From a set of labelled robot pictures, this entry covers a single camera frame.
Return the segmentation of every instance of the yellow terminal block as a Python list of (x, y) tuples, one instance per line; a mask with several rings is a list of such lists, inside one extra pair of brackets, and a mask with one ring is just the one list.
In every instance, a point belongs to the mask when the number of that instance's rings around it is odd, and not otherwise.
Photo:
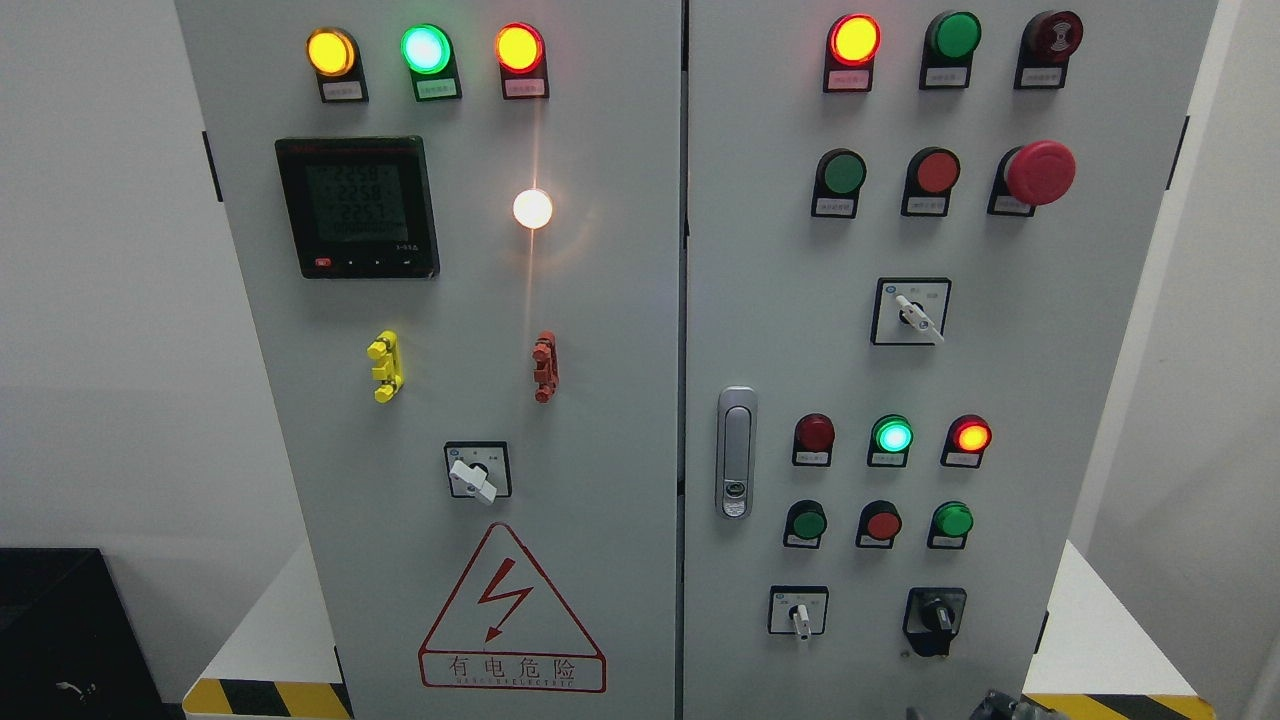
[(379, 382), (374, 389), (374, 400), (379, 404), (390, 402), (399, 388), (404, 387), (404, 375), (401, 374), (399, 338), (392, 331), (383, 331), (365, 348), (365, 355), (374, 360), (370, 375)]

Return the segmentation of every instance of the red push button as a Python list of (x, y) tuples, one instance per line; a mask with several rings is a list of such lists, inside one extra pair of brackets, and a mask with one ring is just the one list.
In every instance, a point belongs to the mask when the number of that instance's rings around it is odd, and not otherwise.
[(820, 413), (805, 415), (796, 423), (796, 443), (809, 452), (829, 452), (836, 443), (836, 425)]
[(1065, 63), (1084, 40), (1084, 23), (1070, 10), (1041, 13), (1027, 24), (1027, 49), (1043, 63)]
[(960, 161), (946, 150), (934, 150), (920, 160), (915, 183), (924, 192), (946, 192), (960, 179)]
[(867, 534), (878, 541), (893, 539), (902, 530), (902, 519), (892, 512), (877, 512), (867, 521)]
[(1075, 181), (1075, 155), (1052, 140), (1023, 146), (1005, 165), (1009, 192), (1028, 205), (1048, 205), (1066, 195)]

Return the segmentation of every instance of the yellow indicator light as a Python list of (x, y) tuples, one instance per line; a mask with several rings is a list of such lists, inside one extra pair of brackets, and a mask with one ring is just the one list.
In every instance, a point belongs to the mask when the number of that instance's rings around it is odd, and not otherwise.
[(845, 65), (861, 65), (879, 50), (879, 26), (870, 15), (845, 15), (831, 31), (831, 54)]
[(511, 213), (516, 215), (517, 223), (531, 231), (547, 227), (547, 223), (552, 222), (552, 196), (531, 187), (516, 196)]
[(307, 38), (307, 60), (325, 77), (342, 77), (356, 67), (356, 44), (335, 27), (316, 28)]
[(527, 73), (543, 60), (543, 36), (532, 26), (511, 23), (493, 42), (498, 63), (513, 73)]

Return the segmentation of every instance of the black box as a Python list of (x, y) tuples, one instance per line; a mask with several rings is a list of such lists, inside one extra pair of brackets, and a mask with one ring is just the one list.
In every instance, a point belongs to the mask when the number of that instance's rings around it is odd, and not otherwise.
[(0, 717), (166, 719), (97, 550), (0, 550)]

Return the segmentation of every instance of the hazard stripe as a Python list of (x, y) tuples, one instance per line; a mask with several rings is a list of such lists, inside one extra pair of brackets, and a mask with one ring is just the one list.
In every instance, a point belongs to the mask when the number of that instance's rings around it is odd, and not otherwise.
[(274, 683), (201, 678), (182, 701), (192, 715), (256, 715), (351, 720), (351, 697), (342, 683)]
[(1032, 694), (1027, 700), (1071, 720), (1215, 720), (1198, 697), (1144, 694)]

